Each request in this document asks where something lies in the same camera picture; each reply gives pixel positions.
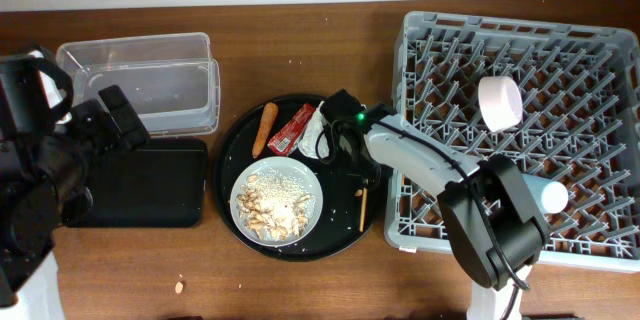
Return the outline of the pink bowl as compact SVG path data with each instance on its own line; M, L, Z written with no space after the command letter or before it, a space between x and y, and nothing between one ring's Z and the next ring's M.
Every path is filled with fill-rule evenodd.
M523 117L520 89L508 76L483 77L478 85L478 104L482 119L493 133L515 127Z

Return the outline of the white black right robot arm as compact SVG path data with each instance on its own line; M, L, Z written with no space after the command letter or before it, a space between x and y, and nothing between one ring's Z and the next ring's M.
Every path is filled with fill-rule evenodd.
M333 145L388 166L437 199L454 257L472 280L469 319L519 319L526 281L550 238L545 217L568 202L565 187L522 173L504 155L456 152L394 109L324 103Z

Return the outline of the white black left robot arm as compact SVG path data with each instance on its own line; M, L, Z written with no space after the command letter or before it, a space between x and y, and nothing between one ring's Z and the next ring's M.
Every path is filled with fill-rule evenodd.
M88 182L150 136L117 85L75 104L40 46L1 59L1 316L61 319L55 229L93 204Z

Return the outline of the wooden chopstick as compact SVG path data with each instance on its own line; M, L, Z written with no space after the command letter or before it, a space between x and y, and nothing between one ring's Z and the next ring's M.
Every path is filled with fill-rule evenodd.
M366 220L366 209L367 209L367 200L368 200L368 189L363 187L360 191L360 199L361 199L361 211L360 211L360 219L359 219L359 232L364 232L365 220Z

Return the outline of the light blue cup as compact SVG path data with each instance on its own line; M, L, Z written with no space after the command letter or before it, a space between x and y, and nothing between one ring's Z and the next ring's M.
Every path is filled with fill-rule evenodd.
M543 215L560 213L567 206L569 193L562 183L527 174L523 179Z

